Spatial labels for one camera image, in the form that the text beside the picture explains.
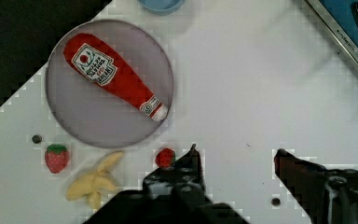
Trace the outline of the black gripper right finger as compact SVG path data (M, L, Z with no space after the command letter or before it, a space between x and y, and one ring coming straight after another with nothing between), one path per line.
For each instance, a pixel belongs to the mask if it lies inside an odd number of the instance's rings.
M327 169L280 149L275 174L310 217L311 224L358 224L358 171Z

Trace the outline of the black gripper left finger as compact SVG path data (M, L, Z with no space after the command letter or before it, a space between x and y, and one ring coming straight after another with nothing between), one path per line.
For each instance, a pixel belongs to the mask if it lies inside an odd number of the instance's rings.
M205 183L200 153L189 151L167 168L158 168L143 180L143 192L152 200L178 200L182 196L204 196Z

